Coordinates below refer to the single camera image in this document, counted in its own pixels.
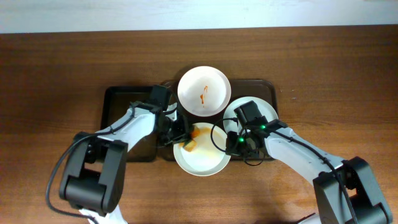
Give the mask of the orange green sponge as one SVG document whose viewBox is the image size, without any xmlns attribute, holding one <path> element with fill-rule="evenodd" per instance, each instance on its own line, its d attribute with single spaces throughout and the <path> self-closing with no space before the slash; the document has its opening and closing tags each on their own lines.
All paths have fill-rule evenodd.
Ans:
<svg viewBox="0 0 398 224">
<path fill-rule="evenodd" d="M 193 127 L 193 131 L 190 133 L 190 139 L 184 142 L 183 149 L 187 152 L 192 152 L 197 146 L 196 138 L 200 135 L 200 129 L 196 126 Z"/>
</svg>

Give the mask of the white plate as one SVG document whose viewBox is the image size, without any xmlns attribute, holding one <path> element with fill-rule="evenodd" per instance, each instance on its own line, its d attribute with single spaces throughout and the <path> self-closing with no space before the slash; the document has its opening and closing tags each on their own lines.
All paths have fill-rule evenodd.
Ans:
<svg viewBox="0 0 398 224">
<path fill-rule="evenodd" d="M 177 164 L 187 173 L 199 177 L 214 175 L 223 170 L 231 156 L 217 149 L 211 141 L 210 123 L 195 123 L 196 142 L 191 151 L 183 148 L 183 143 L 174 144 L 173 153 Z"/>
<path fill-rule="evenodd" d="M 187 71 L 177 86 L 183 108 L 195 116 L 208 117 L 220 113 L 231 99 L 231 84 L 217 68 L 199 66 Z"/>
<path fill-rule="evenodd" d="M 239 106 L 253 101 L 255 102 L 255 104 L 257 104 L 257 107 L 259 109 L 259 111 L 261 112 L 261 114 L 263 116 L 266 117 L 266 119 L 268 121 L 272 121 L 274 119 L 278 119 L 278 115 L 276 110 L 271 106 L 271 104 L 269 104 L 268 102 L 266 102 L 263 99 L 254 97 L 254 96 L 244 96 L 244 97 L 240 97 L 234 101 L 232 101 L 226 108 L 223 117 L 224 118 L 237 118 L 234 110 L 236 108 L 238 108 Z M 230 132 L 230 131 L 234 131 L 234 132 L 240 132 L 240 130 L 242 129 L 242 126 L 240 124 L 237 124 L 234 121 L 231 120 L 224 120 L 223 121 L 223 127 L 226 133 Z"/>
</svg>

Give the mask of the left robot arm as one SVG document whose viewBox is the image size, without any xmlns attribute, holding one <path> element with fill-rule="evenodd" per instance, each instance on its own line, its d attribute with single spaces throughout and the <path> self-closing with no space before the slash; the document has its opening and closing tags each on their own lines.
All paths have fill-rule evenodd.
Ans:
<svg viewBox="0 0 398 224">
<path fill-rule="evenodd" d="M 135 101 L 116 122 L 93 134 L 80 132 L 63 154 L 66 160 L 59 196 L 90 223 L 123 223 L 118 203 L 123 193 L 128 152 L 155 133 L 161 146 L 187 144 L 193 126 L 170 105 L 172 92 L 152 87 L 146 101 Z"/>
</svg>

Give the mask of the white plate top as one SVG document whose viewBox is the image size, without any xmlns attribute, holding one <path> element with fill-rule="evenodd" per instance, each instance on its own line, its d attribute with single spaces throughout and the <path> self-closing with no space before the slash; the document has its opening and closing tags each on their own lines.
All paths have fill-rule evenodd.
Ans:
<svg viewBox="0 0 398 224">
<path fill-rule="evenodd" d="M 199 66 L 187 71 L 177 86 L 183 108 L 195 116 L 208 117 L 220 113 L 231 99 L 231 84 L 217 68 Z"/>
</svg>

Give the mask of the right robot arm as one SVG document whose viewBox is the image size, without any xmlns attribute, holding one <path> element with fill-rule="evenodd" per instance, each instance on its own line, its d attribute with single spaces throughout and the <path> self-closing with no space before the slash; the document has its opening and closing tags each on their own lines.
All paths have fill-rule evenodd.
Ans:
<svg viewBox="0 0 398 224">
<path fill-rule="evenodd" d="M 322 151 L 278 119 L 275 109 L 255 97 L 234 100 L 224 112 L 226 154 L 278 160 L 315 190 L 318 213 L 301 223 L 392 223 L 391 209 L 369 164 Z"/>
</svg>

